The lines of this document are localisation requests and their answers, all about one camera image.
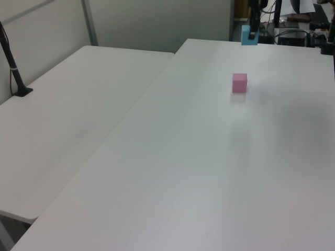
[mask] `white surface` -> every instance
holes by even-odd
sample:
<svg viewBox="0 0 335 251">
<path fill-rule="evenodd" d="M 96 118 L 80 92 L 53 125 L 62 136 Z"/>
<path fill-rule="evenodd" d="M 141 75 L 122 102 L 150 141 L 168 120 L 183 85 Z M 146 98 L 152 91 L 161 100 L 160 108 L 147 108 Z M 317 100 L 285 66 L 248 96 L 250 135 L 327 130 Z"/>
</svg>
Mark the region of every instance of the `white surface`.
<svg viewBox="0 0 335 251">
<path fill-rule="evenodd" d="M 13 251 L 332 250 L 334 96 L 317 50 L 188 40 Z"/>
<path fill-rule="evenodd" d="M 98 44 L 175 53 L 187 38 L 229 40 L 232 0 L 89 0 Z"/>
<path fill-rule="evenodd" d="M 83 47 L 0 106 L 0 214 L 37 218 L 173 55 Z"/>
<path fill-rule="evenodd" d="M 52 1 L 10 22 L 4 28 L 26 85 L 35 81 L 82 46 L 90 45 L 80 0 Z M 0 104 L 9 98 L 9 66 L 0 48 Z"/>
<path fill-rule="evenodd" d="M 313 0 L 300 0 L 300 13 L 315 12 Z M 281 15 L 296 14 L 293 10 L 291 0 L 283 0 Z"/>
</svg>

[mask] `white table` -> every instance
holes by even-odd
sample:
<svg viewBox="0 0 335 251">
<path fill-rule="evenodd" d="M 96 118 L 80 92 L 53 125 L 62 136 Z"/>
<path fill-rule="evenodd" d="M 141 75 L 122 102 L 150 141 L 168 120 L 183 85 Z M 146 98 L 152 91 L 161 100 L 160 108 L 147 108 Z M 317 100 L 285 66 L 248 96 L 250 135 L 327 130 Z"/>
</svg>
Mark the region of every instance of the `white table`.
<svg viewBox="0 0 335 251">
<path fill-rule="evenodd" d="M 0 214 L 32 223 L 172 53 L 83 47 L 0 106 Z"/>
<path fill-rule="evenodd" d="M 334 151 L 331 56 L 187 40 L 13 251 L 332 250 Z"/>
</svg>

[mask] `cable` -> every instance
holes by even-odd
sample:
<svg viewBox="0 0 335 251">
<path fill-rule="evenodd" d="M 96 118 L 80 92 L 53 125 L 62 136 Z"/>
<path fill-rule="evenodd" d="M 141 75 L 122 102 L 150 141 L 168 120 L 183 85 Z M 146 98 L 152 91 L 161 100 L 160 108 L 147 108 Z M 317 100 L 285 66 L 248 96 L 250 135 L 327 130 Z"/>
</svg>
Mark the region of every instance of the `cable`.
<svg viewBox="0 0 335 251">
<path fill-rule="evenodd" d="M 10 88 L 10 94 L 14 96 L 13 90 L 12 90 L 12 70 L 9 69 L 9 88 Z"/>
<path fill-rule="evenodd" d="M 271 10 L 270 12 L 272 12 L 273 6 L 275 5 L 276 1 L 273 3 L 273 5 L 271 6 Z M 266 29 L 265 29 L 265 33 L 267 33 L 267 27 L 269 26 L 270 23 L 270 19 L 271 19 L 271 14 L 269 14 L 269 19 L 267 21 L 267 25 L 266 25 Z"/>
<path fill-rule="evenodd" d="M 261 12 L 263 13 L 263 15 L 260 17 L 260 19 L 265 15 L 265 14 L 273 14 L 273 13 L 275 13 L 275 12 L 272 12 L 272 8 L 273 8 L 273 6 L 276 4 L 276 2 L 277 1 L 275 1 L 274 3 L 273 3 L 273 5 L 267 10 L 267 11 L 263 11 L 263 9 L 261 9 Z"/>
<path fill-rule="evenodd" d="M 275 36 L 275 38 L 279 37 L 281 35 L 286 35 L 286 34 L 296 33 L 296 32 L 303 32 L 303 33 L 306 33 L 307 35 L 309 35 L 309 33 L 306 32 L 305 30 L 286 30 L 286 31 L 283 31 L 283 32 L 279 33 L 277 36 Z"/>
<path fill-rule="evenodd" d="M 8 36 L 7 36 L 7 33 L 6 33 L 5 29 L 4 29 L 4 27 L 1 27 L 1 29 L 2 29 L 2 31 L 5 34 L 5 37 L 6 37 L 6 40 L 7 40 L 7 43 L 8 43 L 8 47 L 10 47 L 9 46 L 9 39 L 8 39 Z M 12 90 L 12 69 L 9 69 L 9 89 L 10 89 L 10 94 L 12 96 L 14 96 L 13 90 Z"/>
<path fill-rule="evenodd" d="M 261 12 L 263 12 L 264 14 L 274 14 L 274 13 L 277 13 L 277 12 L 279 11 L 279 8 L 278 8 L 277 10 L 275 10 L 274 12 L 272 11 L 272 8 L 273 8 L 273 6 L 274 6 L 276 3 L 277 3 L 277 1 L 275 1 L 275 2 L 273 3 L 273 5 L 271 6 L 271 10 L 270 10 L 270 11 L 265 11 L 265 10 L 261 9 Z"/>
<path fill-rule="evenodd" d="M 276 40 L 275 40 L 276 37 L 279 37 L 279 36 L 282 36 L 282 35 L 286 35 L 286 34 L 290 34 L 290 33 L 296 33 L 296 32 L 303 32 L 303 33 L 306 33 L 307 35 L 304 37 L 304 40 L 305 40 L 306 38 L 308 38 L 308 36 L 310 36 L 310 34 L 309 34 L 308 32 L 306 32 L 306 31 L 304 31 L 304 30 L 286 30 L 286 31 L 283 31 L 283 32 L 279 33 L 277 36 L 275 36 L 273 40 L 274 40 L 274 42 L 275 42 L 276 44 L 278 44 L 278 43 L 276 42 Z"/>
</svg>

